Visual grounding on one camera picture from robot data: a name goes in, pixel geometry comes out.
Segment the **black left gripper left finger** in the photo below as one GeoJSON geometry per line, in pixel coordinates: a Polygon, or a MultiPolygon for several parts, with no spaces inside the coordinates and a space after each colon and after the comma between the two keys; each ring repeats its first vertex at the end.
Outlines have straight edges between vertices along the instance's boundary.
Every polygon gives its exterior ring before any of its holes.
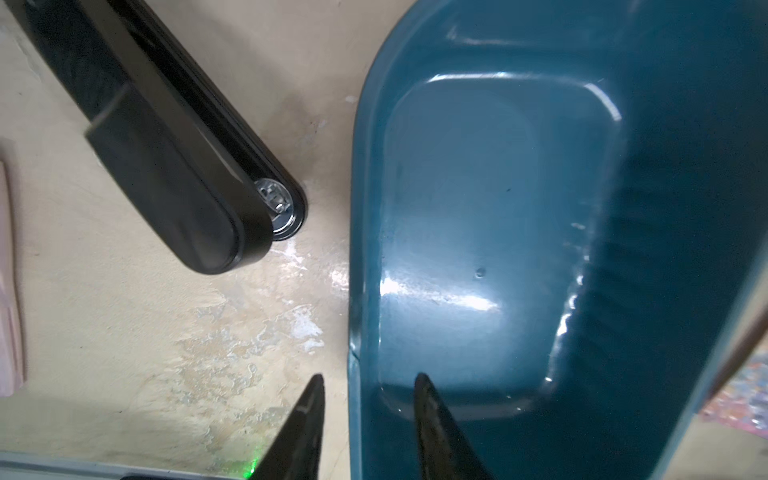
{"type": "Polygon", "coordinates": [[[324,419],[324,379],[315,374],[249,479],[317,480],[324,419]]]}

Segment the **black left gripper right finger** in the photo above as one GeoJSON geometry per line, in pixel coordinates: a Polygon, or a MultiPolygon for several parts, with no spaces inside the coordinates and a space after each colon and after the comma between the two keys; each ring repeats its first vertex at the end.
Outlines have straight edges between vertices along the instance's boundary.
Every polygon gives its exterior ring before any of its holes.
{"type": "Polygon", "coordinates": [[[414,383],[414,416],[422,479],[491,479],[425,373],[414,383]]]}

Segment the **teal plastic storage box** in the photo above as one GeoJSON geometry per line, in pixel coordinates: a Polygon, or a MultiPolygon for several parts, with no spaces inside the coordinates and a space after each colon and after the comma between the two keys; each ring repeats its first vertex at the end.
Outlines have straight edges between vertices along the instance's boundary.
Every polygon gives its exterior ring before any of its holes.
{"type": "Polygon", "coordinates": [[[351,475],[659,479],[767,265],[763,1],[419,1],[353,141],[351,475]]]}

